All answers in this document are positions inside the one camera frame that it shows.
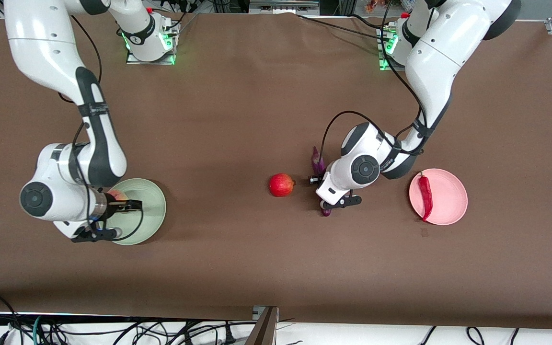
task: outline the green plate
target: green plate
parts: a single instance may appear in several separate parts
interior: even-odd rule
[[[114,241],[116,244],[132,245],[146,241],[153,236],[165,219],[166,203],[163,192],[156,184],[145,179],[128,179],[112,187],[127,196],[129,199],[142,201],[144,220],[139,229],[130,238]],[[130,234],[140,222],[140,212],[116,213],[108,218],[108,228],[120,228],[121,237]]]

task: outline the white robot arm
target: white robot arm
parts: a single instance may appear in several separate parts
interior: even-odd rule
[[[127,159],[95,75],[76,49],[70,14],[112,15],[138,59],[159,59],[171,49],[163,39],[169,18],[149,14],[141,0],[7,0],[6,31],[18,69],[31,80],[68,96],[78,107],[88,143],[50,144],[42,149],[33,178],[20,193],[29,215],[54,221],[75,238],[97,220],[116,212],[114,199],[86,185],[113,186],[125,174]],[[110,232],[115,238],[118,234]]]
[[[514,22],[520,6],[520,0],[417,1],[410,18],[399,22],[398,32],[405,41],[398,42],[393,53],[401,56],[407,51],[405,72],[422,111],[401,142],[388,133],[384,138],[367,122],[351,129],[342,143],[342,157],[329,164],[316,190],[323,208],[347,205],[346,193],[370,185],[379,173],[397,179],[410,171],[449,106],[458,71],[483,39],[496,37]],[[426,28],[433,7],[438,15],[421,37],[415,37],[424,29],[416,16]]]

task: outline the pink plate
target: pink plate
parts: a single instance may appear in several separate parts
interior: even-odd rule
[[[427,218],[429,223],[436,225],[451,225],[461,219],[467,210],[466,188],[461,181],[448,171],[442,169],[423,170],[423,175],[429,179],[434,208]],[[419,172],[410,183],[408,195],[414,211],[422,218],[425,214],[423,197],[419,187]]]

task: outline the white floor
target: white floor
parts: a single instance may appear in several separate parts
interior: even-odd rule
[[[207,322],[206,325],[219,325],[221,322]],[[109,330],[123,330],[131,323],[88,323],[69,324],[61,327],[68,332],[105,332]],[[164,323],[167,332],[175,333],[184,323]],[[245,337],[250,334],[252,325],[232,327],[237,344],[243,344]],[[294,323],[281,322],[276,332],[276,345],[291,345],[301,341],[300,345],[419,345],[429,330],[429,326],[398,326],[398,325],[350,325],[334,323]],[[0,336],[7,327],[0,326]],[[160,327],[153,330],[162,332]],[[509,345],[513,328],[479,328],[486,345]],[[130,345],[136,332],[131,331],[118,343]],[[112,345],[118,333],[104,335],[68,335],[69,345]],[[210,331],[201,336],[193,337],[194,345],[212,345],[215,343],[215,332]],[[224,341],[224,328],[218,330],[220,342]],[[165,337],[160,336],[161,343]],[[25,344],[32,345],[31,339],[25,336]],[[155,338],[144,336],[138,345],[159,345]],[[184,343],[182,338],[177,339],[174,345]],[[19,345],[20,337],[17,330],[10,332],[6,345]],[[521,329],[514,341],[515,345],[552,345],[552,330]],[[474,345],[466,335],[465,327],[437,327],[431,335],[427,345]]]

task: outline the pomegranate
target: pomegranate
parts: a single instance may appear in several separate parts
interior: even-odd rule
[[[295,181],[291,176],[280,173],[270,179],[270,193],[274,196],[287,196],[293,192]]]

